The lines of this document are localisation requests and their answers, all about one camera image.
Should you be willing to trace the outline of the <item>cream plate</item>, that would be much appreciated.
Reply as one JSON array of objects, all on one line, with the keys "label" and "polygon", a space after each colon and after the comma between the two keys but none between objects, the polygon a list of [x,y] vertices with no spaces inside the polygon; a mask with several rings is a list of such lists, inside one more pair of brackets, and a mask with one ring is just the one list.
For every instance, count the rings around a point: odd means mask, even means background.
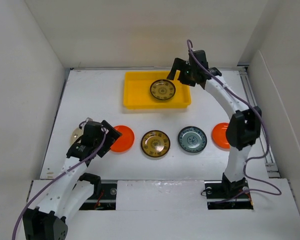
[{"label": "cream plate", "polygon": [[75,143],[83,135],[84,127],[77,127],[71,134],[70,145]]}]

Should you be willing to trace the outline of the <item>yellow patterned plate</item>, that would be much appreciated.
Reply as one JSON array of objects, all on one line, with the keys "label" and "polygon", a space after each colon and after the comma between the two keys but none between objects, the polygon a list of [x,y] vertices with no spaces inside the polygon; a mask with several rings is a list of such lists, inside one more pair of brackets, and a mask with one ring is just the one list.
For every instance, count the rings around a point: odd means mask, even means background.
[{"label": "yellow patterned plate", "polygon": [[176,87],[169,80],[159,79],[150,85],[150,94],[159,101],[168,101],[174,97],[175,93]]},{"label": "yellow patterned plate", "polygon": [[160,158],[168,153],[171,141],[163,131],[151,130],[144,134],[140,146],[143,153],[148,157]]}]

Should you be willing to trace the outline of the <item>orange plate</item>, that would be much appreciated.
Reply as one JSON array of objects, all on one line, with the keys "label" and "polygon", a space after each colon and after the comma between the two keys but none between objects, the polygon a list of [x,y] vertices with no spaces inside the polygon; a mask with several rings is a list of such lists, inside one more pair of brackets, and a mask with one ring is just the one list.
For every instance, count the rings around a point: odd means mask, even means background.
[{"label": "orange plate", "polygon": [[115,153],[124,153],[128,151],[133,146],[135,140],[133,130],[125,125],[115,126],[114,129],[121,133],[121,137],[115,141],[110,149]]},{"label": "orange plate", "polygon": [[228,123],[222,122],[214,126],[212,130],[212,140],[220,148],[229,150],[230,144],[226,138]]}]

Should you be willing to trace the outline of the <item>blue white patterned plate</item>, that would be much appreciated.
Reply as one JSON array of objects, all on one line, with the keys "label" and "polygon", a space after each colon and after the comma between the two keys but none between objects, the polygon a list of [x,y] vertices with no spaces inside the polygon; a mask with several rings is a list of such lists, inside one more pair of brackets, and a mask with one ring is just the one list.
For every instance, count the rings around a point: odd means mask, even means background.
[{"label": "blue white patterned plate", "polygon": [[207,146],[207,136],[202,129],[196,126],[187,126],[179,131],[177,142],[185,152],[197,154]]}]

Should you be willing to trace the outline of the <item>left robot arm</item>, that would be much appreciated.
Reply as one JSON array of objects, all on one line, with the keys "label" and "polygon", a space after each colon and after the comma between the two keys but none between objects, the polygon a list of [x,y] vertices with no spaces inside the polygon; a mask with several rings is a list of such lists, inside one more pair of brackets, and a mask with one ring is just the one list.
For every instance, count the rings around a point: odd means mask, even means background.
[{"label": "left robot arm", "polygon": [[95,157],[108,153],[122,134],[105,120],[87,120],[80,129],[82,133],[68,149],[60,174],[35,195],[44,194],[43,199],[22,212],[27,240],[65,239],[75,213],[89,197],[101,194],[100,176],[86,170]]}]

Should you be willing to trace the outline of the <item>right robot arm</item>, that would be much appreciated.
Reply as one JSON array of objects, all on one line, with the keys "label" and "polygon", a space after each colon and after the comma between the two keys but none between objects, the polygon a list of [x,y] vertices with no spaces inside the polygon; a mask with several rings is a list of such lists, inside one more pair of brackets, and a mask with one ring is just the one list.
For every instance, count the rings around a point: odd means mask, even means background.
[{"label": "right robot arm", "polygon": [[221,191],[226,198],[233,197],[244,187],[244,166],[252,145],[260,136],[259,116],[262,111],[259,107],[250,108],[236,97],[222,73],[216,67],[208,66],[204,50],[189,54],[188,60],[175,58],[167,79],[173,80],[175,75],[184,85],[200,85],[214,97],[230,119],[226,130],[230,153],[222,176]]}]

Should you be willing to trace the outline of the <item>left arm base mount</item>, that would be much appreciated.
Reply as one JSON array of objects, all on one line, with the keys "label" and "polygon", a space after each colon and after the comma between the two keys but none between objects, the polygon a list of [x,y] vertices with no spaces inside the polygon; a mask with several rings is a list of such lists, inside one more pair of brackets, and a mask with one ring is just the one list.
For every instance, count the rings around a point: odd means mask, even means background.
[{"label": "left arm base mount", "polygon": [[113,211],[116,210],[117,182],[102,182],[99,195],[91,196],[80,207],[82,211],[98,210]]}]

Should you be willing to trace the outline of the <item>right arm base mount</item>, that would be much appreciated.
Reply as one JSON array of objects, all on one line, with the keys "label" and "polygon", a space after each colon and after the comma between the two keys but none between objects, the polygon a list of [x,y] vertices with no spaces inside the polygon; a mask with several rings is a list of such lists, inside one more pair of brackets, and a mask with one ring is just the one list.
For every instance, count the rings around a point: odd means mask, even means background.
[{"label": "right arm base mount", "polygon": [[208,210],[253,210],[254,207],[249,193],[243,193],[234,198],[241,192],[240,189],[228,195],[220,181],[207,181],[201,191],[201,196],[206,198]]}]

